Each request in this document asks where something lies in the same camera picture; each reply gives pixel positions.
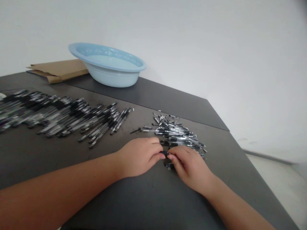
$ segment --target plastic basin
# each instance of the plastic basin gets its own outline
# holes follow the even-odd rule
[[[96,81],[107,86],[132,86],[137,82],[140,71],[146,69],[142,59],[112,47],[79,42],[70,44],[68,49],[84,62]]]

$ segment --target cardboard box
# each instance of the cardboard box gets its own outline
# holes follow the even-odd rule
[[[50,84],[59,83],[88,74],[87,68],[80,59],[33,64],[29,67],[37,75],[46,77]]]

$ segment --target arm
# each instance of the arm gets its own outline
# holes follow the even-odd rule
[[[116,153],[0,191],[0,229],[55,230],[114,182],[148,171],[165,156],[159,139],[139,138]]]
[[[227,229],[274,229],[209,170],[198,152],[186,146],[178,146],[170,149],[169,153],[172,154],[168,158],[173,162],[179,177],[187,186],[207,198]]]

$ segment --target finger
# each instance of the finger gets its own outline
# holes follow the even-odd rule
[[[190,153],[186,151],[184,146],[177,146],[174,148],[171,148],[169,153],[176,155],[184,164],[187,162],[189,159]]]
[[[182,145],[182,148],[187,151],[188,153],[195,153],[196,151],[194,149],[191,149],[190,147]]]
[[[172,161],[174,164],[174,167],[179,175],[180,178],[183,178],[186,176],[186,171],[184,166],[182,165],[181,161],[173,154],[167,156],[168,159]]]
[[[154,165],[155,165],[159,160],[161,160],[161,159],[165,159],[164,154],[162,154],[162,153],[154,154],[154,155],[150,158],[150,160],[149,160],[149,162],[148,162],[149,167],[151,168],[152,166],[154,166]]]
[[[149,142],[154,144],[154,143],[160,143],[160,140],[158,137],[150,137],[148,138]]]
[[[152,153],[152,155],[160,152],[160,151],[163,151],[163,147],[162,145],[160,145],[160,143],[155,143],[155,144],[151,144],[150,145],[150,152]]]

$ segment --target forearm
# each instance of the forearm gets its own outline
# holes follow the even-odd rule
[[[122,178],[116,160],[106,155],[1,190],[0,229],[57,229]]]
[[[212,192],[206,198],[218,212],[227,229],[274,229],[256,210],[235,194],[224,182],[214,176]]]

